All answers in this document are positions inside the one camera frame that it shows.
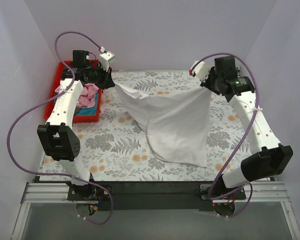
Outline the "white t shirt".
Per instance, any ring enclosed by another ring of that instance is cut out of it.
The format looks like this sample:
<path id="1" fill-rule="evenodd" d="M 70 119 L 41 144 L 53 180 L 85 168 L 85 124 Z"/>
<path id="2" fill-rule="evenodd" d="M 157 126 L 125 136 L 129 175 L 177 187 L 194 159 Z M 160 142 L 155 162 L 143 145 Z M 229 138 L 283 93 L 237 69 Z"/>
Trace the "white t shirt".
<path id="1" fill-rule="evenodd" d="M 207 167 L 212 93 L 203 87 L 149 95 L 116 83 L 116 92 L 128 113 L 146 134 L 159 160 Z"/>

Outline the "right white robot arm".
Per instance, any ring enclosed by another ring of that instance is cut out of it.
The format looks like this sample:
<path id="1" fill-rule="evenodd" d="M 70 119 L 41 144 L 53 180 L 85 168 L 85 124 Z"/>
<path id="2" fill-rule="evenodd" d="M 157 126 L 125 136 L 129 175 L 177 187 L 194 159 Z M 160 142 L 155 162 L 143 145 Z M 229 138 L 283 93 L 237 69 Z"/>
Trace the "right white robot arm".
<path id="1" fill-rule="evenodd" d="M 229 53 L 214 55 L 214 66 L 207 77 L 201 77 L 201 86 L 224 96 L 239 116 L 245 130 L 241 140 L 229 156 L 231 161 L 244 140 L 248 140 L 251 156 L 228 173 L 219 171 L 208 197 L 211 200 L 227 199 L 244 185 L 283 173 L 293 156 L 290 145 L 283 145 L 270 128 L 260 107 L 260 94 L 252 73 L 238 76 L 235 61 L 238 57 Z"/>

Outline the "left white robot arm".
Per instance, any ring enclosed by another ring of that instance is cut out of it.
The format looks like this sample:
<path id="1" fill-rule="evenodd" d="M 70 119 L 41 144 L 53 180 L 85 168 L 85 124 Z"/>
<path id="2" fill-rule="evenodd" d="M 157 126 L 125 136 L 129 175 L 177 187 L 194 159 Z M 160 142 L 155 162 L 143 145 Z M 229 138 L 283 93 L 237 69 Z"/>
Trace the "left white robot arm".
<path id="1" fill-rule="evenodd" d="M 114 58 L 112 52 L 102 49 L 98 59 L 92 61 L 88 51 L 74 50 L 71 61 L 60 62 L 54 81 L 56 98 L 47 107 L 50 115 L 37 127 L 44 153 L 63 167 L 70 178 L 67 184 L 85 200 L 94 199 L 98 191 L 92 174 L 77 158 L 81 142 L 73 132 L 73 119 L 86 92 L 85 84 L 93 83 L 99 91 L 114 86 L 110 67 Z"/>

